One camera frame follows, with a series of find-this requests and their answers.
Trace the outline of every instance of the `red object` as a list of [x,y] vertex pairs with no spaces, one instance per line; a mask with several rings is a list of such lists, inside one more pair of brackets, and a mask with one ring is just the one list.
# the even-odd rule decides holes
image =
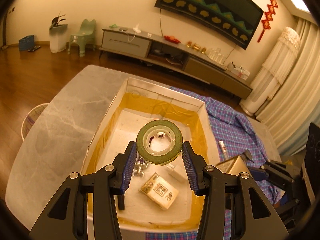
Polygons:
[[263,30],[262,33],[259,36],[258,42],[261,41],[262,36],[264,35],[264,32],[266,30],[271,30],[270,22],[273,21],[273,14],[276,14],[275,8],[278,8],[278,3],[276,0],[270,0],[271,4],[267,4],[268,6],[268,11],[264,12],[264,15],[266,16],[265,20],[261,20],[263,24]]
[[173,39],[170,39],[170,36],[163,36],[163,37],[164,37],[164,39],[165,39],[166,41],[170,41],[170,42],[175,43],[175,44],[181,43],[181,41],[179,41],[179,40],[176,39],[176,38],[174,38],[174,40],[173,40]]

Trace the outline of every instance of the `power cord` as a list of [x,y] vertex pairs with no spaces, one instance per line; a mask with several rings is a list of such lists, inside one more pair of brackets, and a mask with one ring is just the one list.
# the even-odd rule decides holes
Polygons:
[[235,47],[230,51],[228,57],[230,57],[231,52],[233,52],[233,51],[235,50],[236,46],[237,46],[237,44],[236,44]]
[[166,57],[165,59],[166,59],[166,61],[168,61],[172,65],[182,65],[183,64],[182,60],[180,60],[176,57],[171,57],[171,58]]
[[131,39],[131,41],[133,41],[133,39],[135,38],[136,34],[137,34],[137,32],[134,32],[134,36],[133,36],[133,38]]
[[133,41],[133,39],[135,38],[135,36],[136,36],[136,34],[137,34],[137,32],[134,32],[133,38],[131,39],[131,41],[129,41],[130,35],[129,35],[127,32],[125,32],[125,31],[122,31],[122,32],[128,35],[128,42]]
[[162,37],[163,37],[162,26],[161,26],[161,8],[160,8],[160,13],[159,13],[159,21],[160,21],[161,35],[162,35]]

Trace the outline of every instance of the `roll of tape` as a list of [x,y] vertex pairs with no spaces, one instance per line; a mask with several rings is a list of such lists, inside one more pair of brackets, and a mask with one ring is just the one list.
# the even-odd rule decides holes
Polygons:
[[[150,146],[153,139],[166,139],[166,148],[155,150]],[[168,120],[154,120],[141,128],[137,135],[137,150],[147,162],[166,165],[173,161],[181,152],[182,134],[179,128]]]

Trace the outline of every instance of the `tv screen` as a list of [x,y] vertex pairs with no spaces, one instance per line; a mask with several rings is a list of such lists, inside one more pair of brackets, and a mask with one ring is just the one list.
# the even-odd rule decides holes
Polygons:
[[155,6],[196,20],[243,49],[248,47],[263,15],[252,0],[157,0]]

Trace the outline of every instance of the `potted plant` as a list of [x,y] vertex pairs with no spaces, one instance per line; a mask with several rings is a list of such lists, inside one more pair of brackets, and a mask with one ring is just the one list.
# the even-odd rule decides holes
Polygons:
[[63,51],[67,47],[67,29],[68,24],[60,24],[60,22],[66,20],[65,18],[60,19],[64,15],[58,15],[53,18],[51,26],[49,28],[50,36],[50,50],[53,53]]

